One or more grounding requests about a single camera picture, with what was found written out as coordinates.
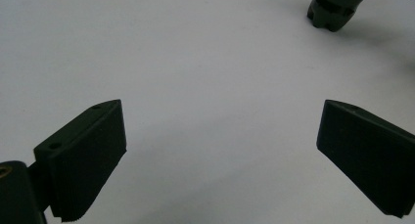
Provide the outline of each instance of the dark green object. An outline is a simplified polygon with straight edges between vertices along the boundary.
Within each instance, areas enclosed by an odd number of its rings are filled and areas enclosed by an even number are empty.
[[[312,0],[307,16],[315,27],[338,31],[356,12],[363,0]]]
[[[327,100],[317,147],[384,214],[415,202],[415,136],[359,107]]]
[[[49,205],[64,222],[79,219],[125,147],[121,101],[89,108],[34,149],[29,169],[22,162],[0,164],[0,223],[44,224]]]

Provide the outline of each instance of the screw hole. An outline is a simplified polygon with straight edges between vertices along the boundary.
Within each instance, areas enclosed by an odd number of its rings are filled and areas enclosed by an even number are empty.
[[[0,178],[6,177],[12,171],[12,167],[1,166],[0,167]]]
[[[56,149],[60,148],[61,145],[62,144],[60,144],[60,143],[54,143],[54,144],[49,145],[49,148],[52,149],[52,150],[56,150]]]

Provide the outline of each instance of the white surface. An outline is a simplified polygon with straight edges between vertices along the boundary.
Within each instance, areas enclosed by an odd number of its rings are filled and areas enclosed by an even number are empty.
[[[79,224],[414,223],[315,141],[325,99],[415,132],[415,1],[338,33],[310,1],[0,0],[0,161],[120,98],[128,152]]]

